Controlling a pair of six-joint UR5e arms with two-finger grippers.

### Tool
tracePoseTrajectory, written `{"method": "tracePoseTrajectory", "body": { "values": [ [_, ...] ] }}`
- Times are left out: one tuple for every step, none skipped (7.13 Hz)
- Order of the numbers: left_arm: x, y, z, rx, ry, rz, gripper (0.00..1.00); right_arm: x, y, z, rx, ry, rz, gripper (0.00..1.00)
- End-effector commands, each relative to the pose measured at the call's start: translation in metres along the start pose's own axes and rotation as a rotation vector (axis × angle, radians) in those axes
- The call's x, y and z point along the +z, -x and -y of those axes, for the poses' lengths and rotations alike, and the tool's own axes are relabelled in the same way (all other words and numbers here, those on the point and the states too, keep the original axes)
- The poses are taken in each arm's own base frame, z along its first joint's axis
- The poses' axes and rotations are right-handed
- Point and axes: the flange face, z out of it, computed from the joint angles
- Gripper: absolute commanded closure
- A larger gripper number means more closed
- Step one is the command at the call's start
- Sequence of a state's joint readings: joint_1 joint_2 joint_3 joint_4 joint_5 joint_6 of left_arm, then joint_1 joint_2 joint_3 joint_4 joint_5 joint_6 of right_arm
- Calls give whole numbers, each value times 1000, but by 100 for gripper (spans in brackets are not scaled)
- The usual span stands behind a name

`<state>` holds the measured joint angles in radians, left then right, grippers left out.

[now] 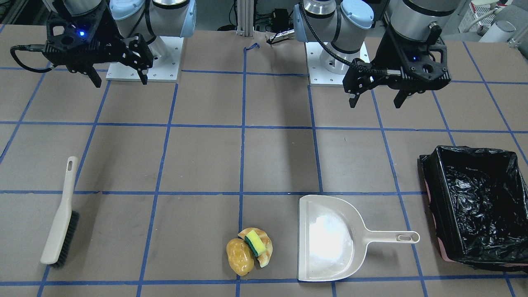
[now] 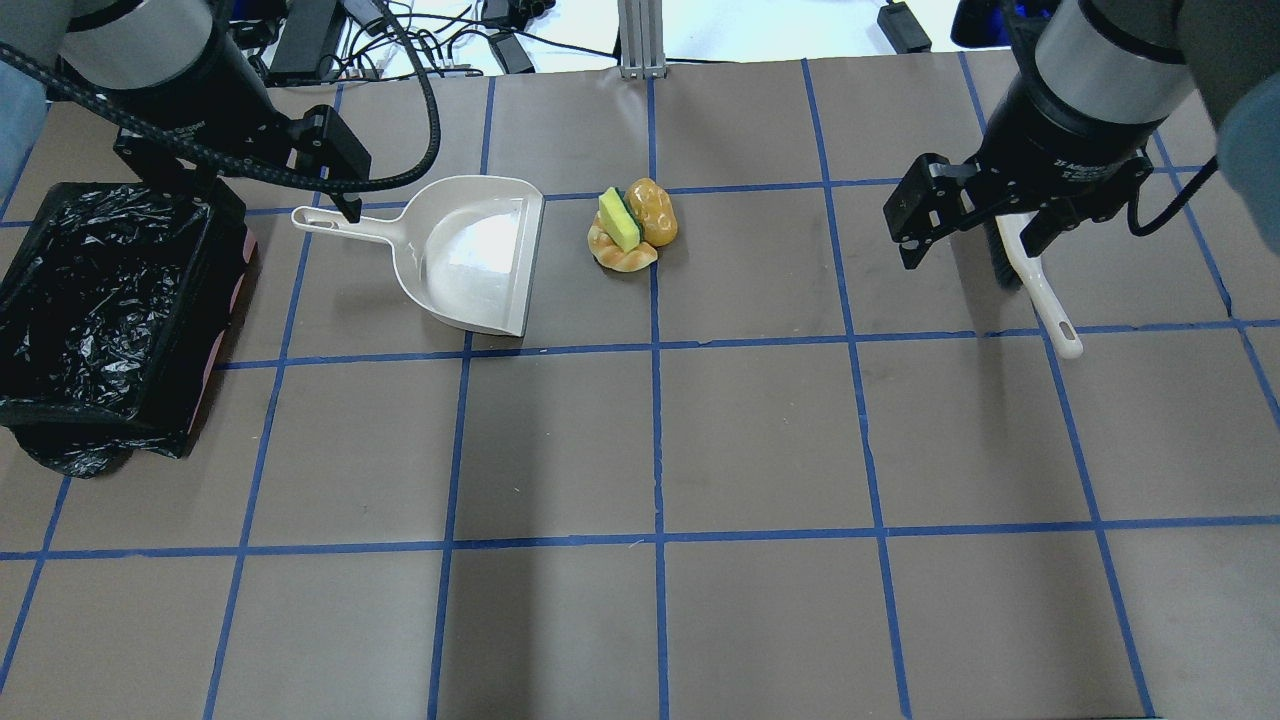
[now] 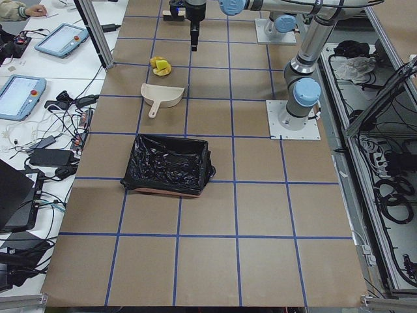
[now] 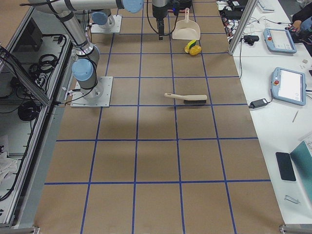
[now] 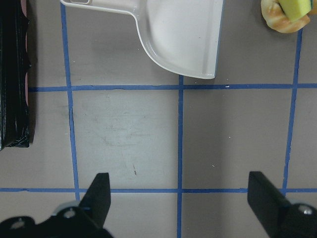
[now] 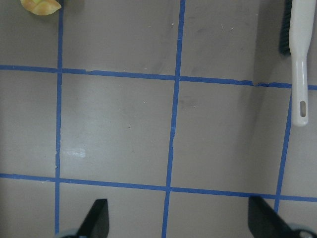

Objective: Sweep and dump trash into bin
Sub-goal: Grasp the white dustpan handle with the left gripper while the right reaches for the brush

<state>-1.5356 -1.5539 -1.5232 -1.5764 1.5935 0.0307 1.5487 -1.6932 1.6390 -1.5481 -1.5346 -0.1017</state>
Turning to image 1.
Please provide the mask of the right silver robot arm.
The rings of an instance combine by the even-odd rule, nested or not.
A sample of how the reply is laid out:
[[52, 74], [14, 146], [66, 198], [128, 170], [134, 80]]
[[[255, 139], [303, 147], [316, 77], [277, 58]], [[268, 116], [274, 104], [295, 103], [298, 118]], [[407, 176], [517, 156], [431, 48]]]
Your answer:
[[106, 79], [147, 84], [179, 79], [184, 39], [194, 33], [194, 0], [47, 0], [43, 56], [54, 66], [86, 75], [96, 87], [97, 64]]

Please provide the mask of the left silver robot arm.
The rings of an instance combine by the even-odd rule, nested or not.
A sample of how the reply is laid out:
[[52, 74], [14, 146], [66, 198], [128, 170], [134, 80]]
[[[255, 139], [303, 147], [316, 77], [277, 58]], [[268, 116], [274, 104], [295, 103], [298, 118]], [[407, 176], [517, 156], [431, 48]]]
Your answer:
[[362, 0], [301, 0], [294, 8], [295, 38], [322, 47], [324, 68], [344, 75], [351, 108], [377, 86], [397, 90], [394, 105], [400, 108], [409, 96], [451, 82], [441, 34], [457, 5], [456, 0], [398, 0], [370, 62], [359, 54], [375, 12]]

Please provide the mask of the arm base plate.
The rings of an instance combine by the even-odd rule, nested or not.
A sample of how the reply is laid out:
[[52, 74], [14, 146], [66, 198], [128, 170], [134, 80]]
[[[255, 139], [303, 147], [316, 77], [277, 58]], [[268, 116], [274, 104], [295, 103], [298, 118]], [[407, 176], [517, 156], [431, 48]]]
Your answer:
[[[153, 67], [148, 70], [147, 82], [176, 83], [179, 81], [181, 56], [185, 38], [158, 36], [149, 49], [153, 53]], [[140, 82], [136, 70], [120, 63], [111, 63], [107, 81]]]
[[[365, 43], [361, 45], [358, 52], [347, 54], [339, 52], [329, 42], [325, 43], [328, 49], [337, 56], [351, 62], [353, 59], [361, 59], [362, 62], [370, 62]], [[318, 42], [306, 42], [306, 62], [309, 69], [311, 86], [342, 87], [342, 81], [349, 66], [330, 56]]]

